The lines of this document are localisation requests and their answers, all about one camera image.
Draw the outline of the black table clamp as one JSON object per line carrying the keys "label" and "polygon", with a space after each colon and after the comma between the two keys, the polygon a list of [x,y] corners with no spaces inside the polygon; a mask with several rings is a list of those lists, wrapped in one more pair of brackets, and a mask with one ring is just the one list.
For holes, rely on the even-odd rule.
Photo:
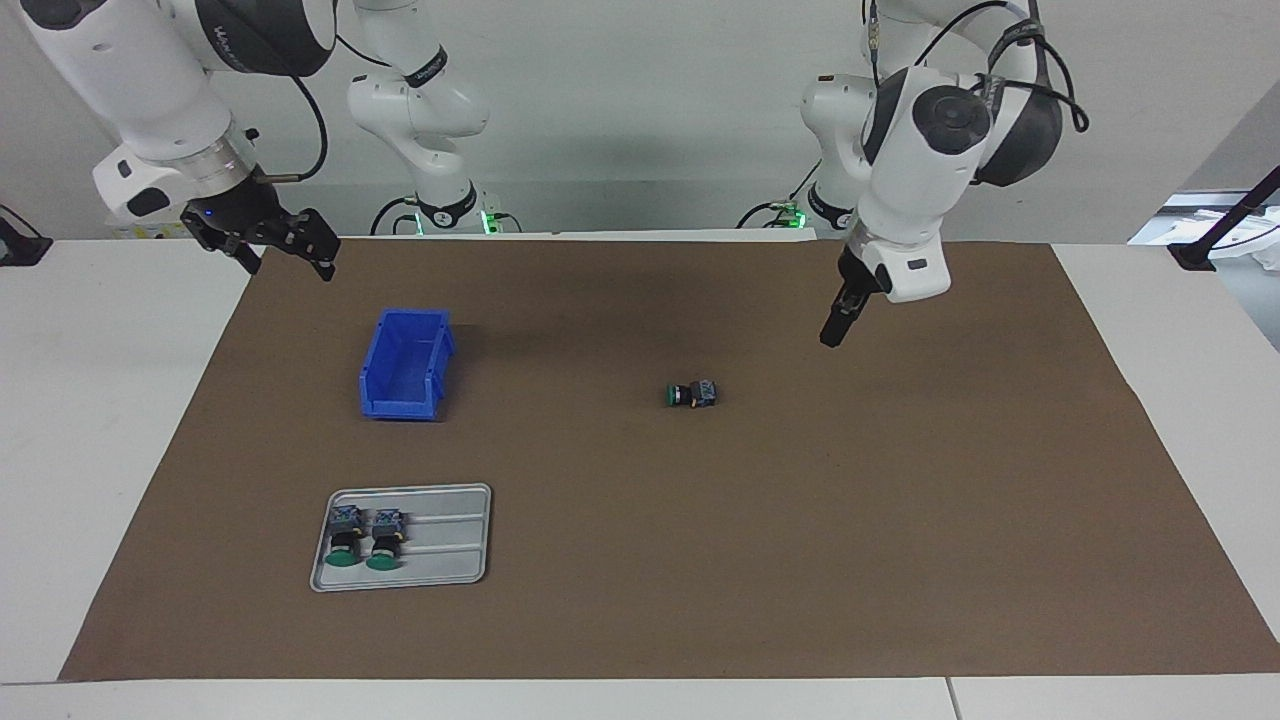
{"label": "black table clamp", "polygon": [[52,245],[52,238],[0,202],[0,266],[35,266]]}

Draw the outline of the white box with label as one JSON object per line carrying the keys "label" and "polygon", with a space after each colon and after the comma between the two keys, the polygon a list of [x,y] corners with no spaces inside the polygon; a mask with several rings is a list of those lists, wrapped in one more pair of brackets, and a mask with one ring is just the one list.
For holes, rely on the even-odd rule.
{"label": "white box with label", "polygon": [[116,240],[192,240],[180,222],[178,208],[165,208],[145,217],[131,214],[124,206],[108,213],[108,228]]}

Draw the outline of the grey metal tray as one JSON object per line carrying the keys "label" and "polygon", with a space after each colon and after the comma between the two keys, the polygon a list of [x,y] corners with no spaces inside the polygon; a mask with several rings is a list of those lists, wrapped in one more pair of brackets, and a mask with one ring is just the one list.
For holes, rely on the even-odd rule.
{"label": "grey metal tray", "polygon": [[[326,516],[330,507],[352,503],[364,519],[361,560],[351,568],[328,566]],[[404,516],[404,543],[399,566],[375,571],[365,565],[376,510],[399,509]],[[486,570],[492,515],[492,488],[484,483],[339,489],[326,505],[308,584],[317,593],[389,591],[480,582]]]}

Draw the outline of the blue plastic storage bin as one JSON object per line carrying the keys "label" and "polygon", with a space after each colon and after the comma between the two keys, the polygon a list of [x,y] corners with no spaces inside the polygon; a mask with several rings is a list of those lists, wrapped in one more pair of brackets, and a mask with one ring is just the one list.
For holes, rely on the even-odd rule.
{"label": "blue plastic storage bin", "polygon": [[358,374],[361,413],[375,420],[438,420],[454,354],[445,309],[384,309]]}

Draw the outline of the white sheet pile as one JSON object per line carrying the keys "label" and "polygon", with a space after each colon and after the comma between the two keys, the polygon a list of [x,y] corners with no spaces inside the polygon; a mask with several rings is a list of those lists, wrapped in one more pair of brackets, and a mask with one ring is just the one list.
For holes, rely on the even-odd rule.
{"label": "white sheet pile", "polygon": [[[1193,243],[1207,234],[1244,196],[1243,191],[1175,193],[1128,243]],[[1210,252],[1211,261],[1248,256],[1268,272],[1280,272],[1280,191],[1251,210]]]}

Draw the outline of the brown table mat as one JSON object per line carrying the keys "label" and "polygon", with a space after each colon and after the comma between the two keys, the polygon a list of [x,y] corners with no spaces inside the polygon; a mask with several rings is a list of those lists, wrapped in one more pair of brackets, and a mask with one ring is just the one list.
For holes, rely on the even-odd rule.
{"label": "brown table mat", "polygon": [[[1043,245],[837,348],[828,243],[349,241],[266,258],[60,676],[855,678],[1280,671]],[[435,421],[365,418],[387,307],[445,309]],[[716,382],[710,407],[669,384]],[[339,489],[484,483],[466,585],[317,593]]]}

